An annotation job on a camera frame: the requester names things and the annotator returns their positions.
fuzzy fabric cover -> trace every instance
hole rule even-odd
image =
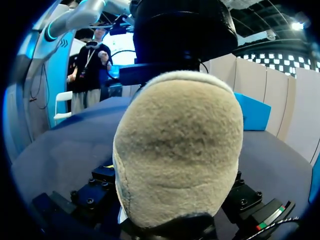
[[[152,79],[125,112],[113,141],[116,188],[142,228],[179,216],[214,216],[234,184],[243,115],[214,76],[175,71]]]

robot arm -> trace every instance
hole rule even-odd
[[[83,0],[75,9],[64,12],[45,29],[45,39],[53,42],[62,34],[96,23],[103,10],[115,15],[130,14],[130,0]],[[130,17],[126,19],[133,24]]]

white pants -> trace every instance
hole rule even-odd
[[[85,109],[85,93],[77,92],[72,94],[71,112],[72,115],[81,113]]]
[[[101,89],[94,89],[86,92],[85,107],[90,108],[100,102]]]
[[[72,94],[71,112],[72,115],[81,113],[84,109],[100,102],[101,89],[94,89],[87,92]]]

white chair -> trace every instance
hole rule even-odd
[[[55,121],[55,125],[57,125],[57,120],[59,119],[67,119],[70,118],[72,116],[72,112],[67,112],[67,113],[57,113],[57,105],[58,102],[65,102],[68,100],[72,100],[72,91],[66,91],[66,92],[61,92],[58,93],[55,97],[55,113],[54,113],[54,121]]]

person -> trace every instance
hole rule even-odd
[[[67,77],[67,82],[72,84],[73,115],[100,101],[100,71],[110,71],[113,64],[109,47],[102,43],[107,33],[104,28],[97,28],[94,31],[93,40],[81,48],[75,61],[76,67]]]

